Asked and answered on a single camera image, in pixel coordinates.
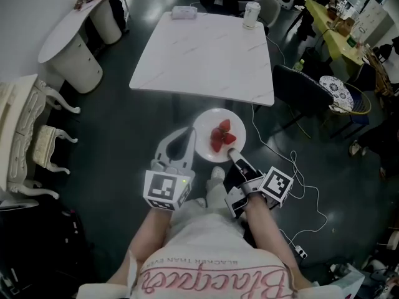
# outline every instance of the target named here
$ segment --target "red strawberry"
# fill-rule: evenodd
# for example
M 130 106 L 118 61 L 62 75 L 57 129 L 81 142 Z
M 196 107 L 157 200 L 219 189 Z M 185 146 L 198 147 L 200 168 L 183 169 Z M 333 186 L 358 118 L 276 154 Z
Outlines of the red strawberry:
M 234 143 L 236 141 L 236 139 L 237 138 L 233 134 L 226 133 L 224 135 L 223 141 L 224 141 L 224 144 L 230 145 L 231 143 Z
M 219 153 L 220 149 L 222 148 L 223 140 L 211 140 L 211 146 L 213 150 Z
M 224 137 L 224 133 L 220 128 L 214 128 L 211 133 L 211 140 L 221 141 Z
M 222 123 L 219 124 L 219 128 L 223 131 L 229 132 L 230 131 L 230 120 L 224 120 Z

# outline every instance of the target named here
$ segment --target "black and white floral cushion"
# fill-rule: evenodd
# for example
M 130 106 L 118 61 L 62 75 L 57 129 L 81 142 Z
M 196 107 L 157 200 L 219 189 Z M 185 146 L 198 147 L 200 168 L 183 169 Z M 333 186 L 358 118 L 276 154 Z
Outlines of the black and white floral cushion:
M 353 109 L 353 98 L 347 87 L 336 77 L 324 75 L 320 78 L 320 84 L 334 97 L 334 104 L 344 108 L 341 109 L 335 105 L 330 105 L 330 109 L 339 113 L 347 113 Z

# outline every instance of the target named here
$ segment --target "dark green floor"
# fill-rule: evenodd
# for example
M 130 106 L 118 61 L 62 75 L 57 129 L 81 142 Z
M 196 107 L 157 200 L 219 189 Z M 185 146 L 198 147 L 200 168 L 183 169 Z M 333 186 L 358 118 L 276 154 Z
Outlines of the dark green floor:
M 143 180 L 158 142 L 177 128 L 192 123 L 202 111 L 224 107 L 222 100 L 182 95 L 174 121 L 170 94 L 138 92 L 128 86 L 163 12 L 193 1 L 196 0 L 130 0 L 133 18 L 129 23 L 130 33 L 99 57 L 104 76 L 98 88 L 87 95 L 75 93 L 68 85 L 61 90 L 71 105 L 81 107 L 82 113 L 76 116 L 62 111 L 50 115 L 49 125 L 64 129 L 72 137 L 78 137 L 79 142 L 73 145 L 57 141 L 56 144 L 54 160 L 68 167 L 70 176 L 38 167 L 36 178 L 57 191 L 63 204 L 77 211 L 87 240 L 94 245 L 92 254 L 101 281 L 117 269 L 148 211 L 148 204 L 142 198 Z M 287 66 L 298 60 L 307 45 L 315 43 L 315 39 L 300 43 L 294 35 L 295 28 L 288 37 L 283 37 L 296 15 L 282 9 L 270 34 L 270 38 L 282 46 Z M 278 50 L 270 43 L 269 53 L 272 65 L 282 63 Z M 273 165 L 292 174 L 291 164 L 260 143 L 251 123 L 251 106 L 234 102 L 233 111 L 246 126 L 245 157 L 263 171 Z M 302 264 L 324 262 L 336 256 L 354 259 L 360 264 L 396 207 L 398 180 L 382 182 L 379 179 L 379 158 L 375 154 L 349 158 L 347 148 L 353 138 L 329 139 L 331 132 L 347 122 L 344 117 L 335 117 L 323 128 L 320 128 L 322 116 L 304 118 L 301 124 L 312 136 L 311 140 L 295 125 L 279 131 L 291 118 L 287 106 L 276 100 L 273 107 L 262 108 L 257 113 L 256 124 L 263 140 L 282 154 L 289 156 L 291 150 L 296 150 L 297 165 L 305 176 L 305 183 L 320 190 L 319 209 L 329 222 L 318 233 L 305 232 L 296 238 L 295 244 L 309 255 Z M 382 118 L 373 98 L 370 121 L 376 125 Z M 195 156 L 196 179 L 191 198 L 204 196 L 204 184 L 213 166 Z M 229 166 L 229 163 L 222 164 L 224 169 Z M 295 183 L 292 193 L 300 196 L 302 188 Z M 305 198 L 290 197 L 282 209 L 275 209 L 273 213 L 279 226 L 293 237 L 300 230 L 322 225 L 324 218 L 316 213 L 315 207 L 316 192 L 308 189 Z M 317 276 L 312 275 L 311 270 L 304 273 L 311 279 Z

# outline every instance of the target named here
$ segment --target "white table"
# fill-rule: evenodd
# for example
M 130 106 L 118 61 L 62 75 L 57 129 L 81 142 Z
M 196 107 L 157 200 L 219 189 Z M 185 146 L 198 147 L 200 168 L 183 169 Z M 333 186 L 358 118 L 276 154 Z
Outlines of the white table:
M 0 83 L 0 188 L 4 192 L 59 197 L 48 189 L 28 187 L 32 184 L 40 186 L 40 183 L 26 180 L 26 152 L 31 144 L 34 122 L 43 112 L 46 102 L 56 110 L 61 109 L 49 97 L 66 110 L 80 113 L 79 107 L 69 106 L 57 91 L 40 81 L 37 74 L 21 77 L 13 83 Z
M 79 35 L 90 15 L 106 44 L 117 42 L 122 33 L 113 18 L 108 0 L 93 0 L 81 10 L 72 10 L 61 20 L 44 42 L 39 63 L 50 62 L 56 71 L 80 93 L 92 91 L 101 81 L 102 68 Z
M 271 106 L 272 72 L 263 25 L 237 17 L 163 14 L 129 84 L 135 90 L 203 95 Z

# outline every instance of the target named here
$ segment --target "yellow tablecloth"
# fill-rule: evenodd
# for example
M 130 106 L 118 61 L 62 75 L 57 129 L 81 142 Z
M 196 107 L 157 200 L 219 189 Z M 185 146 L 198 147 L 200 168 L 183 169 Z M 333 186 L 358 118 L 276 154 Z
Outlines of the yellow tablecloth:
M 329 29 L 327 22 L 332 22 L 332 20 L 328 17 L 327 9 L 324 6 L 314 2 L 313 0 L 306 0 L 305 7 L 314 18 L 314 24 L 322 34 Z M 358 55 L 358 50 L 355 47 L 350 47 L 348 45 L 348 37 L 344 37 L 333 30 L 328 30 L 324 33 L 323 39 L 329 48 L 332 60 L 343 57 L 348 65 L 351 65 L 352 63 L 355 63 L 356 65 L 363 64 L 362 59 Z

